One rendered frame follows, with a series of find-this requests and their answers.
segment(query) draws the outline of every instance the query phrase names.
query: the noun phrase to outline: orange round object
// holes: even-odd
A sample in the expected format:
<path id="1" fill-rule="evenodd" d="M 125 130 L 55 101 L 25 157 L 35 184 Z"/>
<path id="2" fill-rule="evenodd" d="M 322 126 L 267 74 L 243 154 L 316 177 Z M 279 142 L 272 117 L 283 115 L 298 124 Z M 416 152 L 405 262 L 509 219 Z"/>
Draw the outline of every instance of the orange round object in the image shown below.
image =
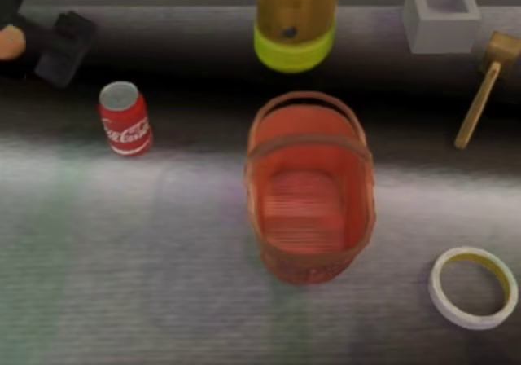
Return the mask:
<path id="1" fill-rule="evenodd" d="M 245 184 L 260 256 L 284 281 L 329 281 L 370 240 L 372 155 L 336 98 L 292 92 L 267 103 L 250 130 Z"/>

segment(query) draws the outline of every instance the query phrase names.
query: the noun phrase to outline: hammer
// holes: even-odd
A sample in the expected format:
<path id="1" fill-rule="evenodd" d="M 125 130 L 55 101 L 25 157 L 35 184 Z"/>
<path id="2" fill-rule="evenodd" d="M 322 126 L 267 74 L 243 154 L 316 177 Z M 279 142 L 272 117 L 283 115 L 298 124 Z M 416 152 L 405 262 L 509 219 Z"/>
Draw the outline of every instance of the hammer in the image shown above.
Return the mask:
<path id="1" fill-rule="evenodd" d="M 479 66 L 479 70 L 485 73 L 485 79 L 456 137 L 454 145 L 457 148 L 465 149 L 471 141 L 497 78 L 508 75 L 520 53 L 521 39 L 498 31 L 493 33 Z"/>

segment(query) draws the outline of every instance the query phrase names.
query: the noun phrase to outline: coca-cola logo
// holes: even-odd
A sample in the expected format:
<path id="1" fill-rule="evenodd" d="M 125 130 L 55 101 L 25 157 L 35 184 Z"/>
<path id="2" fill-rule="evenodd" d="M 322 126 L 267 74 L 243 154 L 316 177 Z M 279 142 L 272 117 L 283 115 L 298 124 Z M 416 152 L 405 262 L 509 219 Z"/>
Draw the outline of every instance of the coca-cola logo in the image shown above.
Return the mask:
<path id="1" fill-rule="evenodd" d="M 114 143 L 133 143 L 141 139 L 144 135 L 147 134 L 150 126 L 148 125 L 148 119 L 145 117 L 141 119 L 135 125 L 130 126 L 128 129 L 123 131 L 114 131 L 111 130 L 110 124 L 112 123 L 110 119 L 103 118 L 103 128 L 107 133 L 108 138 Z"/>

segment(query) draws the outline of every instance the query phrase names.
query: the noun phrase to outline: black object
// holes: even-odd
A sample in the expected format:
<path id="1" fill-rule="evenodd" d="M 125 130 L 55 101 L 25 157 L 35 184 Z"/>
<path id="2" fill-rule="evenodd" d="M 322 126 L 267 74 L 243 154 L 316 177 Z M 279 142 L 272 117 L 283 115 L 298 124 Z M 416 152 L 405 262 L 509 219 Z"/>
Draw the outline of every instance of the black object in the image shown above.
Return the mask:
<path id="1" fill-rule="evenodd" d="M 70 11 L 59 15 L 52 30 L 18 13 L 24 0 L 0 0 L 0 29 L 8 24 L 24 32 L 27 51 L 41 54 L 34 72 L 43 80 L 63 88 L 74 77 L 91 48 L 96 25 Z"/>

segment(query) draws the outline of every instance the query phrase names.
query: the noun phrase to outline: red coca-cola can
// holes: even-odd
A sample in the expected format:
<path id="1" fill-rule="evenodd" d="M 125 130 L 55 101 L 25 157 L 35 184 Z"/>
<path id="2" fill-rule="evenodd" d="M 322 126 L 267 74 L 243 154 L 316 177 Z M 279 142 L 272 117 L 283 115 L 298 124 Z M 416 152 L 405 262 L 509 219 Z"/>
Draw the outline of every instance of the red coca-cola can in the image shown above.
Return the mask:
<path id="1" fill-rule="evenodd" d="M 105 86 L 99 95 L 99 113 L 112 150 L 138 156 L 152 144 L 147 105 L 138 88 L 126 81 Z"/>

